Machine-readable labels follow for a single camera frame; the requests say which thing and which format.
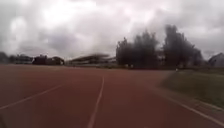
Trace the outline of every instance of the sky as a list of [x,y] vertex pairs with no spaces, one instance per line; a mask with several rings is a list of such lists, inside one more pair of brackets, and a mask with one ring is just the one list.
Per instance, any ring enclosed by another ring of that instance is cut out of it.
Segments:
[[114,55],[119,40],[176,25],[205,58],[224,52],[223,0],[0,0],[0,51]]

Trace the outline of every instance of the grass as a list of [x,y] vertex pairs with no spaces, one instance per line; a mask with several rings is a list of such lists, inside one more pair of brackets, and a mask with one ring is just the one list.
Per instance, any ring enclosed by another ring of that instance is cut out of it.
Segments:
[[224,75],[181,71],[170,76],[163,87],[224,108]]

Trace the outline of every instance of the running track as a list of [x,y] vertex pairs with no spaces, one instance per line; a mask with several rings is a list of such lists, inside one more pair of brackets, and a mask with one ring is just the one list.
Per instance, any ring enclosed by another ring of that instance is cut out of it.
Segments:
[[155,94],[170,72],[0,66],[0,128],[221,128]]

